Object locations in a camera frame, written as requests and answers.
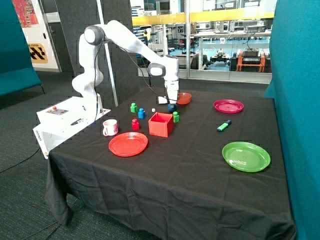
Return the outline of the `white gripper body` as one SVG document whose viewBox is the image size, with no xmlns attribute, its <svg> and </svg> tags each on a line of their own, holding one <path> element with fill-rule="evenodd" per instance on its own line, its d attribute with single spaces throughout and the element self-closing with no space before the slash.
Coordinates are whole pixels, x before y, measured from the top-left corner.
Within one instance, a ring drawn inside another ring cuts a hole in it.
<svg viewBox="0 0 320 240">
<path fill-rule="evenodd" d="M 169 101 L 177 101 L 178 95 L 179 95 L 179 81 L 178 80 L 174 80 L 174 81 L 165 80 L 164 87 L 165 87 L 167 99 Z"/>
</svg>

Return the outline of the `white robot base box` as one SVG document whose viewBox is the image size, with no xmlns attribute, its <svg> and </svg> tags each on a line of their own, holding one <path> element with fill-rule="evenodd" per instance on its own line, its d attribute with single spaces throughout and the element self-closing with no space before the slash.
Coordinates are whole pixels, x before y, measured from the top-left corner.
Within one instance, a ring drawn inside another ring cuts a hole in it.
<svg viewBox="0 0 320 240">
<path fill-rule="evenodd" d="M 44 158 L 47 159 L 51 150 L 110 111 L 101 103 L 78 96 L 38 111 L 40 124 L 33 128 L 33 132 Z"/>
</svg>

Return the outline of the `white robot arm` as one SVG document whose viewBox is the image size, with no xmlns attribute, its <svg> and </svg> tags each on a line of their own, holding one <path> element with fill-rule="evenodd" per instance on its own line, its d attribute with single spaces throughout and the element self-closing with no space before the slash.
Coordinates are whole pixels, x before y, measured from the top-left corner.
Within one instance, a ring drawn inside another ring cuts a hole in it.
<svg viewBox="0 0 320 240">
<path fill-rule="evenodd" d="M 179 96 L 179 61 L 173 55 L 159 56 L 117 20 L 90 25 L 79 38 L 79 64 L 84 73 L 72 80 L 72 87 L 87 101 L 96 99 L 95 86 L 103 80 L 97 58 L 100 45 L 116 44 L 127 53 L 140 54 L 149 61 L 147 71 L 153 77 L 163 77 L 167 99 L 175 104 Z"/>
</svg>

